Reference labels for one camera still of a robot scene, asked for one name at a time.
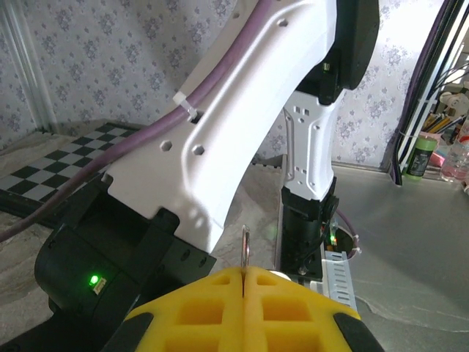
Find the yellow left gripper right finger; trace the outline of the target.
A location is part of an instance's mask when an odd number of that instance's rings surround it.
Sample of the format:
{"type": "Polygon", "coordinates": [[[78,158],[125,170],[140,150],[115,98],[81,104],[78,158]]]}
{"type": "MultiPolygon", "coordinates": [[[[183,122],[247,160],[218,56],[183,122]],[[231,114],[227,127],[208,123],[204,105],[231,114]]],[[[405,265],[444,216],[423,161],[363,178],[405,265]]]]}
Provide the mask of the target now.
{"type": "Polygon", "coordinates": [[[359,314],[265,269],[244,278],[244,351],[382,351],[359,314]]]}

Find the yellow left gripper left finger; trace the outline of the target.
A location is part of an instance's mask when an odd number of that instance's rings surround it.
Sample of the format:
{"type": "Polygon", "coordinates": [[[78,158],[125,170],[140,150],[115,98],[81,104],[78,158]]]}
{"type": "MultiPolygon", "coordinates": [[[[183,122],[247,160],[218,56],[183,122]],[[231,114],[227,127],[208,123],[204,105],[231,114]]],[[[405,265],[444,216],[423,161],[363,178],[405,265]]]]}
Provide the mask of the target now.
{"type": "Polygon", "coordinates": [[[104,351],[240,351],[243,275],[227,268],[133,309],[104,351]]]}

